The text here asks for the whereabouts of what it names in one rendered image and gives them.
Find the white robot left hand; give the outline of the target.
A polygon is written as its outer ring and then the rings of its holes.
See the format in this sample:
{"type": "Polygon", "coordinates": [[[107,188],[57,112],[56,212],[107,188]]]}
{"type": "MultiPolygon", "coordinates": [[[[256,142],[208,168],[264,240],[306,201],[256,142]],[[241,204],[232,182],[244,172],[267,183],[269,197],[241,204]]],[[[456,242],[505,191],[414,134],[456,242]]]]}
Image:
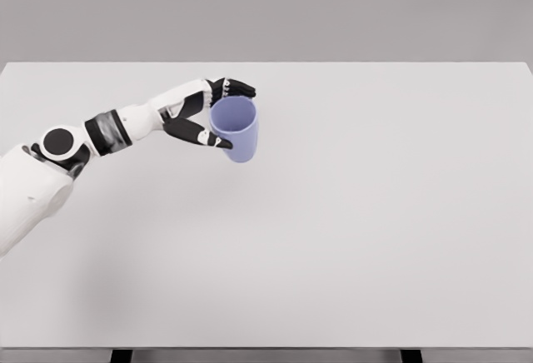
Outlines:
{"type": "Polygon", "coordinates": [[[212,108],[226,97],[253,99],[256,88],[229,77],[211,81],[199,79],[174,87],[147,103],[155,117],[153,129],[178,140],[206,147],[231,150],[232,143],[191,118],[212,108]]]}

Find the lavender plastic cup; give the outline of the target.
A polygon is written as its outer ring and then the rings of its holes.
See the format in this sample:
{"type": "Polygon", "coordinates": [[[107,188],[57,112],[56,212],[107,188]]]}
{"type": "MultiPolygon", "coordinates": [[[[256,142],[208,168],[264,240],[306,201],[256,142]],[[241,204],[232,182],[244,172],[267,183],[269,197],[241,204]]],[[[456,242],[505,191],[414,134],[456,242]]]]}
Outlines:
{"type": "Polygon", "coordinates": [[[257,151],[259,121],[258,110],[251,98],[224,97],[209,112],[212,131],[232,143],[226,149],[228,158],[236,163],[249,162],[257,151]]]}

